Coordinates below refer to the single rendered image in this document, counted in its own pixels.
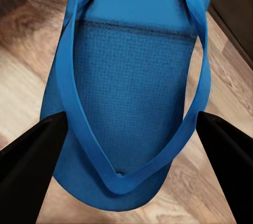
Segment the sandal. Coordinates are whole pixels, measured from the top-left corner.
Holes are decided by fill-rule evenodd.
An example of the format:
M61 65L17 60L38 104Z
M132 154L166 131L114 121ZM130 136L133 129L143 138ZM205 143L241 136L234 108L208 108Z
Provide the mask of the sandal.
M67 0L40 121L65 111L53 177L106 211L150 202L208 103L206 12L211 0ZM183 119L197 37L202 67Z

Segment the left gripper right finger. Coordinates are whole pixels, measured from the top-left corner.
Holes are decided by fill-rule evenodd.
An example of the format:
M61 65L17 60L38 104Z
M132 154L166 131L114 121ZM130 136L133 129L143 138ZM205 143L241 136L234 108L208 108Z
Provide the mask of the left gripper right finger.
M203 111L196 131L237 224L253 224L253 138Z

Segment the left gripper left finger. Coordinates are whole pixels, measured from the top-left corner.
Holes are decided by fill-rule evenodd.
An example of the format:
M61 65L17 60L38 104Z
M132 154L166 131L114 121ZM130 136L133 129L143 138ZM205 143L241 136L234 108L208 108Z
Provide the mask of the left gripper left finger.
M0 224L36 224L68 130L62 111L0 151Z

